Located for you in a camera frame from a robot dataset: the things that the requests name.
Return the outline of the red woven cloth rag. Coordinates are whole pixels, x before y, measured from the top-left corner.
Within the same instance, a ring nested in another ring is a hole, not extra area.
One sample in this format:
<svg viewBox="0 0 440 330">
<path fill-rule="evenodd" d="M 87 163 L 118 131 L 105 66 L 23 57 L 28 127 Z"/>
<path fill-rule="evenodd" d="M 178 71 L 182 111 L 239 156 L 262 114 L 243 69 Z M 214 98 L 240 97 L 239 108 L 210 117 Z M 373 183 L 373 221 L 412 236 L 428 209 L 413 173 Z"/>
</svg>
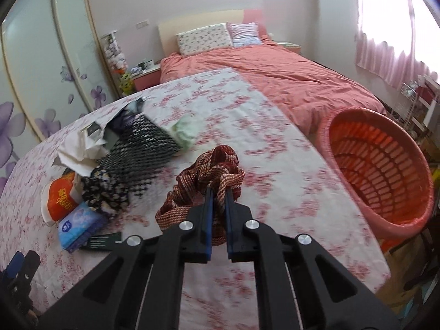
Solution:
<svg viewBox="0 0 440 330">
<path fill-rule="evenodd" d="M 219 145 L 201 154 L 188 168 L 176 176 L 176 183 L 167 193 L 166 200 L 155 215 L 161 231 L 184 221 L 196 202 L 213 193 L 213 245 L 226 242 L 225 198 L 232 191 L 237 200 L 242 191 L 245 171 L 240 167 L 239 158 L 233 148 Z"/>
</svg>

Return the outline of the black card label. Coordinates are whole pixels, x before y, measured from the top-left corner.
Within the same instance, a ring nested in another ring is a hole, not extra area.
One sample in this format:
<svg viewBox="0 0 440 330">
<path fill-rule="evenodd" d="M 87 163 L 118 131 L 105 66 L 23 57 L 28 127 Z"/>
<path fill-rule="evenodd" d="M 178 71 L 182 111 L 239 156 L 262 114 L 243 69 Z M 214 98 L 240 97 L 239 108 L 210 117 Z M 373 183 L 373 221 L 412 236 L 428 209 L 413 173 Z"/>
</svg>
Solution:
<svg viewBox="0 0 440 330">
<path fill-rule="evenodd" d="M 114 246 L 122 242 L 122 233 L 114 232 L 90 237 L 81 249 L 92 251 L 112 251 Z"/>
</svg>

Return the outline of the blue tissue pack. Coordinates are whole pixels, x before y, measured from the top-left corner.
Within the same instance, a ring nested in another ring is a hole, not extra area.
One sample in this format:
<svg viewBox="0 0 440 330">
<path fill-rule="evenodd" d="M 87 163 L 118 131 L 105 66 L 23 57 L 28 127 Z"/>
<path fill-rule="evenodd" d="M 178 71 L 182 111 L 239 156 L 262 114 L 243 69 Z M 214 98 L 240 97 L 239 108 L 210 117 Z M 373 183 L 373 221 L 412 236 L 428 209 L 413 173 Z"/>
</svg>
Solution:
<svg viewBox="0 0 440 330">
<path fill-rule="evenodd" d="M 75 252 L 107 223 L 104 215 L 93 211 L 83 202 L 59 222 L 60 245 L 69 253 Z"/>
</svg>

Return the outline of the orange snack packet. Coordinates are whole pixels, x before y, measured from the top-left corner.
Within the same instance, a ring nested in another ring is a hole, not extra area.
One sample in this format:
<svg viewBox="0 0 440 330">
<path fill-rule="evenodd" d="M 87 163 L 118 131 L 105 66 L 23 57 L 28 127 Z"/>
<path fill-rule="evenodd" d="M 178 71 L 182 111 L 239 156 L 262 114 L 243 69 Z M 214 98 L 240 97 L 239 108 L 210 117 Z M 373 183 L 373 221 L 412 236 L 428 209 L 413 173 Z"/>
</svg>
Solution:
<svg viewBox="0 0 440 330">
<path fill-rule="evenodd" d="M 41 193 L 40 209 L 45 225 L 53 227 L 82 202 L 81 178 L 75 172 L 51 181 Z"/>
</svg>

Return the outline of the black mesh packaging net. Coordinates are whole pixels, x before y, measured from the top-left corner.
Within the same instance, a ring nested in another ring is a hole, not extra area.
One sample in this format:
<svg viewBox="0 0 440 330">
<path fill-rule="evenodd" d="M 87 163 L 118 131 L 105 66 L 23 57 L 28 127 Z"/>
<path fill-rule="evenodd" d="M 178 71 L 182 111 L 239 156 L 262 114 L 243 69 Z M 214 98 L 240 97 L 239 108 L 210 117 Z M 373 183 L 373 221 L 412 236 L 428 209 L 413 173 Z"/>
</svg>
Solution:
<svg viewBox="0 0 440 330">
<path fill-rule="evenodd" d="M 128 191 L 137 194 L 146 191 L 159 171 L 180 151 L 180 145 L 143 114 L 128 119 L 118 137 L 98 164 Z"/>
</svg>

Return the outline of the crumpled white paper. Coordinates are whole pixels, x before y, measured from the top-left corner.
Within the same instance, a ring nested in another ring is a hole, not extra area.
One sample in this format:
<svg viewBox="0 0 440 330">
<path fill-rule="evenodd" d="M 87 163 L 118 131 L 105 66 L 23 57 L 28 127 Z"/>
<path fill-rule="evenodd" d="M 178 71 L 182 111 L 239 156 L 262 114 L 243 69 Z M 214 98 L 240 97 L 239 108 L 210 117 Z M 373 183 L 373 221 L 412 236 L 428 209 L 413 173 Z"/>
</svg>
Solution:
<svg viewBox="0 0 440 330">
<path fill-rule="evenodd" d="M 81 177 L 90 177 L 98 161 L 110 153 L 117 141 L 126 139 L 134 128 L 138 114 L 143 112 L 145 98 L 126 104 L 104 126 L 92 122 L 78 132 L 69 134 L 58 148 L 53 166 L 63 166 Z"/>
</svg>

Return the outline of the red plastic laundry basket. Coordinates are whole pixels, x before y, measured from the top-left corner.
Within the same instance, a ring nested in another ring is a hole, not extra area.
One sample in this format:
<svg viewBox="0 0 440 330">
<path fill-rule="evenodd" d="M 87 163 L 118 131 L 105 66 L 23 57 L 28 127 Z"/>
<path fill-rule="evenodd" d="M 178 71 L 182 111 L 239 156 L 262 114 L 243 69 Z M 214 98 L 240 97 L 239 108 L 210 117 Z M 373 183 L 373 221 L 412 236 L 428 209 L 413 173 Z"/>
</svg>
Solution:
<svg viewBox="0 0 440 330">
<path fill-rule="evenodd" d="M 402 127 L 369 109 L 337 109 L 321 120 L 315 142 L 377 238 L 404 240 L 423 229 L 432 214 L 433 181 Z"/>
</svg>

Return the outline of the light green crumpled wrapper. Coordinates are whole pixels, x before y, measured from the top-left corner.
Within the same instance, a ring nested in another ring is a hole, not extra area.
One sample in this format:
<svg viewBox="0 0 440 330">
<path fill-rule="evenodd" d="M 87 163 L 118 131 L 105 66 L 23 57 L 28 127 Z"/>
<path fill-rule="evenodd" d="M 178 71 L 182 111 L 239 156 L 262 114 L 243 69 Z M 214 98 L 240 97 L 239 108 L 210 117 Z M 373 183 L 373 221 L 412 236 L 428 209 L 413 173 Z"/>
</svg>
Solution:
<svg viewBox="0 0 440 330">
<path fill-rule="evenodd" d="M 172 138 L 183 150 L 188 150 L 194 145 L 198 133 L 198 122 L 188 115 L 180 118 L 170 129 Z"/>
</svg>

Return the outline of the coral pink bed duvet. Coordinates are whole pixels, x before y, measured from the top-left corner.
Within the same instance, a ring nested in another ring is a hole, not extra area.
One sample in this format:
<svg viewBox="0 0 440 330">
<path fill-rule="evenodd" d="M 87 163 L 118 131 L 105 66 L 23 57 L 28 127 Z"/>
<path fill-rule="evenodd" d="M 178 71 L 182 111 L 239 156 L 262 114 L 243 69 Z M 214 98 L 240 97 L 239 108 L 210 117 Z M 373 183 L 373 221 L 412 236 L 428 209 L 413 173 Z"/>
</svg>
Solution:
<svg viewBox="0 0 440 330">
<path fill-rule="evenodd" d="M 386 114 L 381 101 L 361 84 L 276 43 L 220 48 L 187 57 L 173 52 L 160 65 L 163 83 L 232 68 L 306 136 L 314 134 L 335 109 L 362 107 Z"/>
</svg>

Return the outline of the pink nightstand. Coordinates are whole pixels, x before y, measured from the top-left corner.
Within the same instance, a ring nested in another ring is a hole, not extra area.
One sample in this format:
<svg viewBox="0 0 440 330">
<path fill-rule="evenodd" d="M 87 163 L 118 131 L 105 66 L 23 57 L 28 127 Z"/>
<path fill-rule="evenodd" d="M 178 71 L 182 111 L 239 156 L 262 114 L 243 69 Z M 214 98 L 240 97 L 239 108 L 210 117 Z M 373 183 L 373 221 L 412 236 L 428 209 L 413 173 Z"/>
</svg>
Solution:
<svg viewBox="0 0 440 330">
<path fill-rule="evenodd" d="M 301 46 L 300 45 L 290 43 L 290 42 L 276 42 L 276 44 L 279 45 L 280 47 L 287 49 L 288 51 L 292 51 L 296 54 L 301 55 Z"/>
<path fill-rule="evenodd" d="M 160 84 L 160 76 L 160 64 L 154 65 L 152 68 L 142 70 L 138 75 L 132 77 L 136 91 L 140 92 L 144 89 L 157 86 Z"/>
</svg>

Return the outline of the pink sheer window curtain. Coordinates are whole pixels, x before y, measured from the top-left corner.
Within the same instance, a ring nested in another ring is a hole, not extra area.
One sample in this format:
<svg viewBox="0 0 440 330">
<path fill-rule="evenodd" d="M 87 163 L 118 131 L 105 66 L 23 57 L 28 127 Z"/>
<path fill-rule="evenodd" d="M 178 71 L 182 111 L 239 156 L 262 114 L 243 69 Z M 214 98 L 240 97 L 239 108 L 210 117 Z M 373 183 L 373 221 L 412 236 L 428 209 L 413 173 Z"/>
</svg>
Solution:
<svg viewBox="0 0 440 330">
<path fill-rule="evenodd" d="M 439 16 L 426 0 L 357 0 L 356 65 L 398 89 L 439 81 Z"/>
</svg>

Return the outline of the pink right nightstand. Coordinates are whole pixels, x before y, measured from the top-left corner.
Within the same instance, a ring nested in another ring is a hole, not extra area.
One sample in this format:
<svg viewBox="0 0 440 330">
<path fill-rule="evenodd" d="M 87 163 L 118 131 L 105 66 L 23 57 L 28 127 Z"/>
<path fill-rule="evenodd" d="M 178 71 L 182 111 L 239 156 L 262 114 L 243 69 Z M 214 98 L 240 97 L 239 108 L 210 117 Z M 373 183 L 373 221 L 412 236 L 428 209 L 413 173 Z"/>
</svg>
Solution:
<svg viewBox="0 0 440 330">
<path fill-rule="evenodd" d="M 290 43 L 290 42 L 276 42 L 276 44 L 279 45 L 280 47 L 287 49 L 288 51 L 292 51 L 296 54 L 301 55 L 301 46 L 300 45 Z"/>
</svg>

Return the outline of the pink striped pillow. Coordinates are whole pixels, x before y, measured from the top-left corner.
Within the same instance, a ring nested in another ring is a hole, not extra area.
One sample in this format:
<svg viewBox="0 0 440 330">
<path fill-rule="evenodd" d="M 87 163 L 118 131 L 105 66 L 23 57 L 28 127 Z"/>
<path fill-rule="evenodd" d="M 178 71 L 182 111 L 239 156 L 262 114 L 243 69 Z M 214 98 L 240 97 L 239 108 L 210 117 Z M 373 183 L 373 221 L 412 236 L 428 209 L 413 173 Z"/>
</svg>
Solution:
<svg viewBox="0 0 440 330">
<path fill-rule="evenodd" d="M 259 25 L 256 22 L 240 24 L 228 22 L 227 30 L 235 48 L 263 44 L 260 39 Z"/>
</svg>

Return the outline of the beige and pink headboard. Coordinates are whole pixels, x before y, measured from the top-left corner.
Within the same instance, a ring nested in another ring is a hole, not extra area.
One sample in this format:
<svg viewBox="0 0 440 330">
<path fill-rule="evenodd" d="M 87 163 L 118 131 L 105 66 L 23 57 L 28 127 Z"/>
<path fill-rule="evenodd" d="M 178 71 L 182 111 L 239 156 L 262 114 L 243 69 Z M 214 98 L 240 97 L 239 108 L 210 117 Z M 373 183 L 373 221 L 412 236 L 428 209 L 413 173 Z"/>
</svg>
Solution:
<svg viewBox="0 0 440 330">
<path fill-rule="evenodd" d="M 179 52 L 176 34 L 219 23 L 251 23 L 259 25 L 259 34 L 267 35 L 263 10 L 240 9 L 219 10 L 214 12 L 196 13 L 176 17 L 172 20 L 158 24 L 159 38 L 164 55 L 167 57 L 174 52 Z"/>
</svg>

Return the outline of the white floral pillow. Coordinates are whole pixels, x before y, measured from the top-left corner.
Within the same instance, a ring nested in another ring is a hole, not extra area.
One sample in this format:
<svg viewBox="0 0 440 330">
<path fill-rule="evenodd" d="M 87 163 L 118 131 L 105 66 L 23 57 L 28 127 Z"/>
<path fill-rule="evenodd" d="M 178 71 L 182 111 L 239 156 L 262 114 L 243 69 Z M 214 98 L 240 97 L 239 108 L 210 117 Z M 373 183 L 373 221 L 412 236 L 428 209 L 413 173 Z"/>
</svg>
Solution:
<svg viewBox="0 0 440 330">
<path fill-rule="evenodd" d="M 179 52 L 183 56 L 192 56 L 206 51 L 233 46 L 225 23 L 197 27 L 176 34 Z"/>
</svg>

